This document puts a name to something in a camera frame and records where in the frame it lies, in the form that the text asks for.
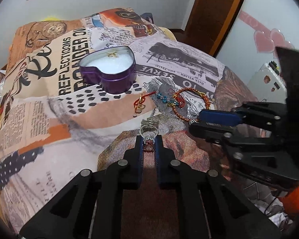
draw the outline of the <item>bedspread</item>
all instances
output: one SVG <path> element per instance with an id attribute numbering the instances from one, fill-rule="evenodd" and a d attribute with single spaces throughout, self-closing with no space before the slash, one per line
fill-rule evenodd
<path id="1" fill-rule="evenodd" d="M 128 45 L 135 54 L 137 78 L 130 90 L 111 95 L 84 83 L 80 59 L 119 45 Z M 82 169 L 103 170 L 121 159 L 134 146 L 142 119 L 159 121 L 164 146 L 193 169 L 216 169 L 241 189 L 251 185 L 230 173 L 218 145 L 192 137 L 187 123 L 155 96 L 133 118 L 133 102 L 142 93 L 168 96 L 171 89 L 183 87 L 206 93 L 211 109 L 228 111 L 256 100 L 228 67 L 168 39 L 131 9 L 21 27 L 10 51 L 0 119 L 0 210 L 11 229 L 19 232 Z M 194 94 L 184 93 L 184 99 L 179 112 L 185 117 L 204 108 Z M 260 135 L 256 128 L 238 129 Z M 176 195 L 160 191 L 155 176 L 154 156 L 146 154 L 141 188 L 123 195 L 122 238 L 178 238 Z M 250 199 L 272 199 L 266 186 L 255 186 L 245 190 Z"/>

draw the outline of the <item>wooden door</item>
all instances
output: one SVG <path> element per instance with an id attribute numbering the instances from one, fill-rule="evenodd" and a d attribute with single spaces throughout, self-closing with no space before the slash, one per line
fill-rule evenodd
<path id="1" fill-rule="evenodd" d="M 224 42 L 243 0 L 195 0 L 183 42 L 214 56 Z"/>

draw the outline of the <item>yellow fabric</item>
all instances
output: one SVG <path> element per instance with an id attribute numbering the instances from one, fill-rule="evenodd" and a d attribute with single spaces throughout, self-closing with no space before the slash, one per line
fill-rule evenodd
<path id="1" fill-rule="evenodd" d="M 169 39 L 173 40 L 173 41 L 177 41 L 173 32 L 171 32 L 168 28 L 164 28 L 164 27 L 159 27 L 166 36 L 168 36 Z"/>
<path id="2" fill-rule="evenodd" d="M 43 21 L 44 22 L 47 22 L 47 21 L 60 21 L 60 19 L 55 18 L 55 17 L 46 17 Z"/>

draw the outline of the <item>heart-shaped tin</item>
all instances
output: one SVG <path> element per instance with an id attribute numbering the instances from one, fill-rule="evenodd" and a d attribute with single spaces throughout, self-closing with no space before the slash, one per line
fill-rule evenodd
<path id="1" fill-rule="evenodd" d="M 110 94 L 129 90 L 136 79 L 136 63 L 128 46 L 105 48 L 83 57 L 80 72 L 85 83 L 99 84 Z"/>

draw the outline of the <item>wooden door frame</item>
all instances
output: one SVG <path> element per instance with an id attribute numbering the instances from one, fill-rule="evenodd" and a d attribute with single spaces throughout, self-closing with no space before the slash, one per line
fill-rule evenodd
<path id="1" fill-rule="evenodd" d="M 222 28 L 221 30 L 219 31 L 219 34 L 214 42 L 214 45 L 212 46 L 211 50 L 209 51 L 209 55 L 211 56 L 215 56 L 217 55 L 217 53 L 219 52 L 221 46 L 223 45 L 226 37 L 228 36 L 228 33 L 231 29 L 231 27 L 233 26 L 237 16 L 238 16 L 238 13 L 240 11 L 240 8 L 241 6 L 243 5 L 243 2 L 244 0 L 234 0 L 231 7 L 230 7 L 230 10 L 228 12 L 228 15 L 222 25 Z M 187 22 L 187 25 L 186 25 L 186 28 L 185 28 L 185 35 L 187 34 L 188 30 L 189 30 L 189 26 L 191 25 L 192 23 L 192 20 L 193 20 L 193 17 L 194 17 L 194 14 L 195 14 L 195 11 L 198 7 L 198 4 L 199 4 L 199 0 L 195 0 L 194 2 L 194 5 L 193 5 L 193 8 L 192 8 L 192 11 L 189 15 L 189 18 L 188 18 L 188 22 Z"/>

